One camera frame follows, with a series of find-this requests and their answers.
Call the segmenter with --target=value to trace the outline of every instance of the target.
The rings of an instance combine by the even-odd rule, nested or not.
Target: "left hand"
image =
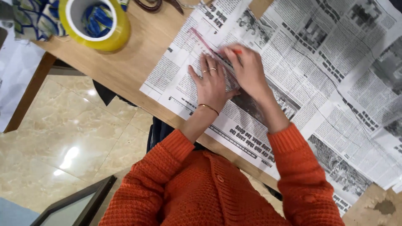
[[[189,65],[189,73],[197,85],[198,104],[208,105],[221,112],[226,102],[240,93],[238,90],[226,92],[224,68],[209,54],[201,55],[200,64],[203,78],[200,78]]]

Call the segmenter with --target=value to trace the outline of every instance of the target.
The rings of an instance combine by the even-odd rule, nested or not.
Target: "person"
[[[234,50],[242,53],[236,55]],[[261,57],[239,44],[222,53],[239,85],[258,103],[281,176],[281,217],[230,161],[208,150],[192,151],[237,90],[225,91],[224,69],[202,55],[202,78],[189,66],[197,85],[195,112],[135,163],[115,192],[100,226],[183,225],[344,225],[332,199],[333,187],[296,126],[279,108],[265,81]]]

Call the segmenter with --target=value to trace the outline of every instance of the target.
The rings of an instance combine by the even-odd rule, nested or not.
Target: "orange knit cardigan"
[[[286,219],[231,162],[192,152],[177,129],[132,166],[99,225],[343,226],[333,187],[295,125],[268,139]]]

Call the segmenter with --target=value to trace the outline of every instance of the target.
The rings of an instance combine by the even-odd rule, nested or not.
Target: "scissors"
[[[169,2],[171,5],[173,5],[177,9],[177,11],[179,11],[179,13],[184,15],[184,11],[181,8],[181,5],[178,2],[178,0],[165,0],[165,1]],[[141,0],[134,0],[134,2],[136,2],[145,11],[157,12],[160,9],[160,7],[162,6],[163,0],[147,0],[147,2],[149,2],[149,3],[155,3],[154,6],[147,6]]]

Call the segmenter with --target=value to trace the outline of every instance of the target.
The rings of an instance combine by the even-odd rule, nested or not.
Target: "newspaper photo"
[[[261,55],[266,82],[312,148],[343,215],[375,182],[402,175],[402,14],[375,0],[275,0],[256,18],[251,0],[203,2],[190,14],[140,90],[188,119],[209,53],[226,69],[227,90],[240,88],[217,51],[243,44]],[[206,134],[279,179],[256,102],[240,88]]]

